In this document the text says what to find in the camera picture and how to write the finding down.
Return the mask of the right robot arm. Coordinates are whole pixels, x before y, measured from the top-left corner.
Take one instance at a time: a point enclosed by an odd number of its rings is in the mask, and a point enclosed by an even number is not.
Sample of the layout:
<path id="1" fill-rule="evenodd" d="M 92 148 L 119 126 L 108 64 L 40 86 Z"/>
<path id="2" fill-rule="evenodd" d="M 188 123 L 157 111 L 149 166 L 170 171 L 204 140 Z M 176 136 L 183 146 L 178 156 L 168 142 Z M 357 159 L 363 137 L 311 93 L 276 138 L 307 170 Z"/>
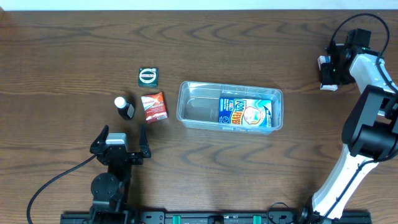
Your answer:
<path id="1" fill-rule="evenodd" d="M 369 48 L 370 37 L 368 30 L 351 30 L 343 44 L 330 41 L 326 55 L 318 58 L 322 89 L 355 83 L 361 95 L 343 127 L 338 162 L 297 223 L 340 222 L 365 176 L 397 156 L 397 86 L 386 72 L 381 53 Z"/>

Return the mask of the blue KoolFever box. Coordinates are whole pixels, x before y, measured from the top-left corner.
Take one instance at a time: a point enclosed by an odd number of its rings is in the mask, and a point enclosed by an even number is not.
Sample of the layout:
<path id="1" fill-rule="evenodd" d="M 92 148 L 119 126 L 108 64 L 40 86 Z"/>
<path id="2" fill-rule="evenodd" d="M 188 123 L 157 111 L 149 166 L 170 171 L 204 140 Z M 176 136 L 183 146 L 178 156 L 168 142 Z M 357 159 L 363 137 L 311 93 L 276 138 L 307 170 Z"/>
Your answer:
<path id="1" fill-rule="evenodd" d="M 219 122 L 244 127 L 272 127 L 271 100 L 220 98 Z"/>

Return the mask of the white blue Panadol box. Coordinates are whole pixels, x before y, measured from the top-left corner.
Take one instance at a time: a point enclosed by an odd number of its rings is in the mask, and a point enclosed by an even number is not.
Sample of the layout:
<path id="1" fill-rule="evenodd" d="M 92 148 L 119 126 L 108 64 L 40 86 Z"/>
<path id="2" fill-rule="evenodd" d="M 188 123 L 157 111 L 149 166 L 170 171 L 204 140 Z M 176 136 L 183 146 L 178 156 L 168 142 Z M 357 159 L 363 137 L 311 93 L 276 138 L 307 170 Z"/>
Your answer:
<path id="1" fill-rule="evenodd" d="M 338 85 L 335 83 L 334 70 L 330 59 L 330 56 L 321 55 L 318 57 L 318 67 L 320 70 L 320 89 L 336 91 L 338 89 Z"/>

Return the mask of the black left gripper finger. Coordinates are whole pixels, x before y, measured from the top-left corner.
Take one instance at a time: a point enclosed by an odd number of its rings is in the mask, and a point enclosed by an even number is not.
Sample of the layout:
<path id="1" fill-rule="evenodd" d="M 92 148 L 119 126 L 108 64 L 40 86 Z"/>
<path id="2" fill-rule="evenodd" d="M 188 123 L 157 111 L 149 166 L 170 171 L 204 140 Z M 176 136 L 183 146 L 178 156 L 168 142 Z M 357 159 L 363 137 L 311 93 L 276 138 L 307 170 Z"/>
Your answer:
<path id="1" fill-rule="evenodd" d="M 101 154 L 106 149 L 106 139 L 109 134 L 109 126 L 105 125 L 98 137 L 93 141 L 90 146 L 92 154 Z"/>
<path id="2" fill-rule="evenodd" d="M 146 132 L 144 126 L 141 127 L 141 133 L 139 136 L 139 148 L 143 158 L 151 158 L 152 153 L 147 141 Z"/>

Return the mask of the dark syrup bottle white cap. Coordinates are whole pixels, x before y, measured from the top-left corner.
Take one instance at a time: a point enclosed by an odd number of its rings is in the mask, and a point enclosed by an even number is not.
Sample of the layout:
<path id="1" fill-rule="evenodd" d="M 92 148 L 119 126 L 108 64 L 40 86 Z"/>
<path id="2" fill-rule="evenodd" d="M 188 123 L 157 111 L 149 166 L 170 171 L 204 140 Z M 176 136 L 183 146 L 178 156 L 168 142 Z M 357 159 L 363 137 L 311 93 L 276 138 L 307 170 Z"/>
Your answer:
<path id="1" fill-rule="evenodd" d="M 124 119 L 124 120 L 130 120 L 133 118 L 134 113 L 135 113 L 135 107 L 133 104 L 128 102 L 125 97 L 119 96 L 115 98 L 114 104 L 118 109 L 119 115 Z"/>

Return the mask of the red Panadol ActiFast box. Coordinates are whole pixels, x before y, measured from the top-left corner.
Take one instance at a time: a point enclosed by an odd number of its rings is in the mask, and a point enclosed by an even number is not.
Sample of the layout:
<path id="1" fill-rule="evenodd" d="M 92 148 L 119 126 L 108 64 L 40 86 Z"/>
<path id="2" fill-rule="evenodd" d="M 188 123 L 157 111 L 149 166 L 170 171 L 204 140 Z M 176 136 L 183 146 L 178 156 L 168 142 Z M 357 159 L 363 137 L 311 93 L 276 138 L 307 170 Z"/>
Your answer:
<path id="1" fill-rule="evenodd" d="M 162 92 L 154 95 L 144 95 L 141 97 L 141 101 L 146 115 L 146 122 L 148 124 L 167 119 L 169 117 Z"/>

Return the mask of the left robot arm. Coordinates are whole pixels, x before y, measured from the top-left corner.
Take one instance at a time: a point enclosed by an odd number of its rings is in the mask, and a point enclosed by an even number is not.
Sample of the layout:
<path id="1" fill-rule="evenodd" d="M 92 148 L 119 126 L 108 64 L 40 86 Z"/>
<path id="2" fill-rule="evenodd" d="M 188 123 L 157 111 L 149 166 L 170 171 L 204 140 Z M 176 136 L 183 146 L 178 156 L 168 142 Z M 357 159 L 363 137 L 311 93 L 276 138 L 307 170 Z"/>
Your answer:
<path id="1" fill-rule="evenodd" d="M 96 156 L 107 172 L 97 175 L 91 183 L 93 204 L 90 208 L 89 224 L 139 223 L 139 212 L 127 204 L 132 177 L 132 166 L 143 164 L 151 157 L 146 132 L 141 128 L 139 151 L 128 152 L 125 133 L 110 133 L 105 126 L 90 146 L 90 152 Z"/>

